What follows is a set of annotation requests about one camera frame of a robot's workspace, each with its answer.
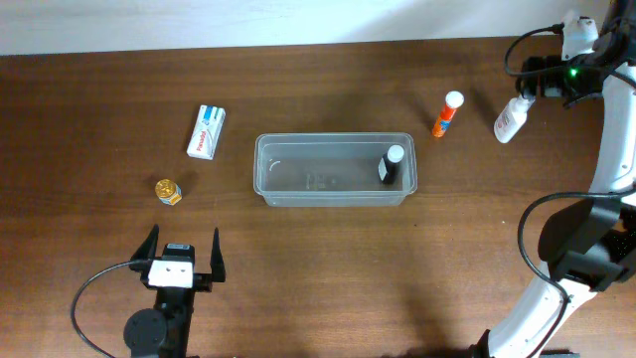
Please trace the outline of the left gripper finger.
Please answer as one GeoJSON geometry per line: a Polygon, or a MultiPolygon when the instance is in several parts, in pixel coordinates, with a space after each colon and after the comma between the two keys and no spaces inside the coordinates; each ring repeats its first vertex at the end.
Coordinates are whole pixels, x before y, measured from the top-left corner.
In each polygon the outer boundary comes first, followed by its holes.
{"type": "Polygon", "coordinates": [[[132,261],[130,269],[132,271],[146,271],[150,268],[152,261],[155,259],[158,237],[159,226],[155,224],[148,234],[148,237],[130,258],[132,261]]]}
{"type": "Polygon", "coordinates": [[[225,282],[227,278],[225,262],[220,245],[220,231],[215,228],[213,235],[213,247],[210,258],[211,278],[210,282],[225,282]]]}

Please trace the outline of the white spray bottle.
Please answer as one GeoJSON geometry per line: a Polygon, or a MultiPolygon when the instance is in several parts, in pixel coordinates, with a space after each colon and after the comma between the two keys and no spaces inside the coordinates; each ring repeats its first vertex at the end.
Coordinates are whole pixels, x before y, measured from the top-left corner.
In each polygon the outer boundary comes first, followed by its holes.
{"type": "Polygon", "coordinates": [[[535,102],[533,96],[521,94],[511,98],[494,123],[494,134],[499,142],[508,143],[526,123],[528,112],[535,102]]]}

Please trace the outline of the dark bottle white cap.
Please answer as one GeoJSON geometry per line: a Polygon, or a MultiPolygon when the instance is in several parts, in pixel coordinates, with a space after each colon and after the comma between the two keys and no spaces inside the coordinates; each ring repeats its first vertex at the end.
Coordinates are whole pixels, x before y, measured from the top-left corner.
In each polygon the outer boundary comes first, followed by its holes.
{"type": "Polygon", "coordinates": [[[404,154],[404,148],[395,144],[382,156],[378,166],[378,173],[383,184],[392,185],[395,183],[404,154]]]}

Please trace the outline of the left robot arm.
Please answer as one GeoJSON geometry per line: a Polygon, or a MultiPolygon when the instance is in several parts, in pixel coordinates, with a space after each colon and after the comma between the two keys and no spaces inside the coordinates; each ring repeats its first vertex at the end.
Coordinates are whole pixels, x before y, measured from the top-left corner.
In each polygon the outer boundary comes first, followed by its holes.
{"type": "Polygon", "coordinates": [[[185,357],[195,295],[210,292],[215,282],[226,280],[220,233],[214,231],[209,272],[195,272],[195,248],[168,244],[157,256],[159,227],[132,255],[131,269],[143,285],[156,292],[151,308],[135,312],[126,322],[123,338],[133,357],[185,357]]]}

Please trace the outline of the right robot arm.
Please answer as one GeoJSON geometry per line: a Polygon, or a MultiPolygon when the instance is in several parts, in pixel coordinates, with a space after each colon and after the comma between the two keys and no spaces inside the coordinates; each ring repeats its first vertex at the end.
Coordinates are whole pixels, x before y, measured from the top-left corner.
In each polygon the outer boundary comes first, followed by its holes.
{"type": "Polygon", "coordinates": [[[557,192],[530,204],[521,216],[518,248],[530,214],[540,205],[569,199],[542,229],[541,262],[511,313],[468,349],[470,357],[539,357],[564,322],[615,282],[635,274],[635,2],[613,1],[605,20],[575,13],[549,27],[559,35],[558,56],[530,57],[515,78],[518,97],[502,116],[528,112],[539,96],[564,98],[566,106],[594,97],[603,101],[598,160],[586,192],[557,192]]]}

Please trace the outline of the clear plastic container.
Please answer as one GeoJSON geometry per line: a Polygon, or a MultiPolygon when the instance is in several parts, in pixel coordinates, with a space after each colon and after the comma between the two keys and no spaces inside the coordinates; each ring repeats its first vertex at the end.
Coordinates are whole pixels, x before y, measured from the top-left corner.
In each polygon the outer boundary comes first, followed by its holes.
{"type": "Polygon", "coordinates": [[[404,132],[268,133],[255,143],[253,189],[271,207],[397,206],[417,189],[413,138],[404,132]],[[381,180],[389,149],[404,149],[397,180],[381,180]]]}

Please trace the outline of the small gold-lidded balm jar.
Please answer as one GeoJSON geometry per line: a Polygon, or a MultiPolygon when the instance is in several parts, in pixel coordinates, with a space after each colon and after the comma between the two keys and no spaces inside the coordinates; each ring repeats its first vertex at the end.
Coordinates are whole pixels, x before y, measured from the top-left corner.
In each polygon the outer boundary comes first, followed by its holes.
{"type": "Polygon", "coordinates": [[[166,205],[174,206],[182,198],[181,188],[170,179],[161,179],[155,185],[155,194],[166,205]]]}

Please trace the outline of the orange tube white cap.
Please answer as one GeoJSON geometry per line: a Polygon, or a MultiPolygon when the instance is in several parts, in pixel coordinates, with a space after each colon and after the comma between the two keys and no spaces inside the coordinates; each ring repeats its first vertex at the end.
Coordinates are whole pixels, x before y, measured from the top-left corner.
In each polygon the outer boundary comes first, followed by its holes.
{"type": "Polygon", "coordinates": [[[434,123],[431,134],[442,137],[447,131],[457,109],[464,103],[464,95],[457,90],[450,91],[444,99],[444,107],[434,123]]]}

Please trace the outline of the white Panadol box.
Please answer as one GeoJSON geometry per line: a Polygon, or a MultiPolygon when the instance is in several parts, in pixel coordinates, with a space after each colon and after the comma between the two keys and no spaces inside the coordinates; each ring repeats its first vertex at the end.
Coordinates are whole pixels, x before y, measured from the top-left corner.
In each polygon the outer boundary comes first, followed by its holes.
{"type": "Polygon", "coordinates": [[[193,158],[213,160],[225,118],[222,107],[202,104],[186,153],[193,158]]]}

